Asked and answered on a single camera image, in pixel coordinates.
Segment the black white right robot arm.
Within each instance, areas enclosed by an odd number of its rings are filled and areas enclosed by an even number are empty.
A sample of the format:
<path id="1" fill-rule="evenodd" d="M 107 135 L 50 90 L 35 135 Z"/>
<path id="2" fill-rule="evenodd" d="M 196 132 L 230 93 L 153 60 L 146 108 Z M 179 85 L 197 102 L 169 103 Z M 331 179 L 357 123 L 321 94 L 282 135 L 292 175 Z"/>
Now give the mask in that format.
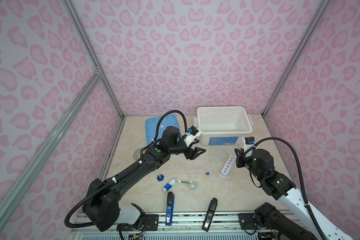
<path id="1" fill-rule="evenodd" d="M 275 170 L 274 158 L 263 149 L 235 149 L 237 168 L 247 169 L 257 179 L 260 188 L 288 208 L 300 222 L 294 223 L 274 206 L 264 203 L 255 209 L 255 222 L 270 227 L 290 240 L 350 240 L 344 233 L 310 203 L 302 192 L 284 174 Z"/>

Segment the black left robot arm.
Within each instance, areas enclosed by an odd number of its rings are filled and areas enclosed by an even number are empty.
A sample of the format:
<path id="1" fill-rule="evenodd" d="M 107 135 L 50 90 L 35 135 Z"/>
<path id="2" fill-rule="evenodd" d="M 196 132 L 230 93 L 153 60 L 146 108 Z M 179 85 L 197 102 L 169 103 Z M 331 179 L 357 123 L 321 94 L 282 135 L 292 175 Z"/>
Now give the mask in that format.
<path id="1" fill-rule="evenodd" d="M 192 126 L 182 136 L 176 127 L 167 127 L 160 139 L 154 139 L 143 148 L 143 154 L 135 163 L 119 174 L 104 181 L 94 180 L 88 189 L 80 207 L 89 218 L 88 223 L 74 224 L 73 228 L 96 226 L 104 232 L 114 224 L 127 225 L 140 230 L 145 224 L 146 213 L 136 204 L 122 207 L 121 198 L 146 175 L 158 170 L 172 155 L 183 154 L 187 160 L 194 160 L 205 149 L 193 147 L 201 132 Z"/>

